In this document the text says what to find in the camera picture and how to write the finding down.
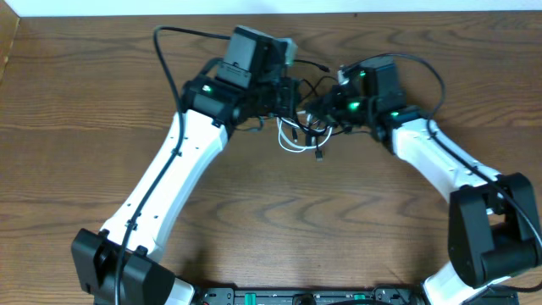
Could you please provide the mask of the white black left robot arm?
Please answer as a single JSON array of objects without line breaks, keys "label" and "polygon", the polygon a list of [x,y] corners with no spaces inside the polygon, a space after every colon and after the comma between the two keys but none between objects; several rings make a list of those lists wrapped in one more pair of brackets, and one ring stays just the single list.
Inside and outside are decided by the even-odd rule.
[{"label": "white black left robot arm", "polygon": [[71,245],[81,288],[97,304],[190,304],[196,287],[161,264],[174,223],[235,128],[251,118],[291,115],[298,83],[287,69],[296,44],[239,25],[226,54],[183,86],[166,139],[136,188],[98,232]]}]

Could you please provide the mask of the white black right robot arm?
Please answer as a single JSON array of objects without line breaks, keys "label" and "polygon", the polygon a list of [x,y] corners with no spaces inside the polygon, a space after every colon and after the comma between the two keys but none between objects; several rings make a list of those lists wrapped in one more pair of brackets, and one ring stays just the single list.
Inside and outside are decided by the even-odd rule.
[{"label": "white black right robot arm", "polygon": [[454,143],[434,111],[407,104],[395,53],[343,66],[330,92],[304,109],[349,133],[371,137],[415,168],[446,200],[448,263],[423,283],[427,304],[468,304],[489,294],[515,297],[541,289],[507,280],[541,265],[541,226],[533,186],[521,173],[503,175]]}]

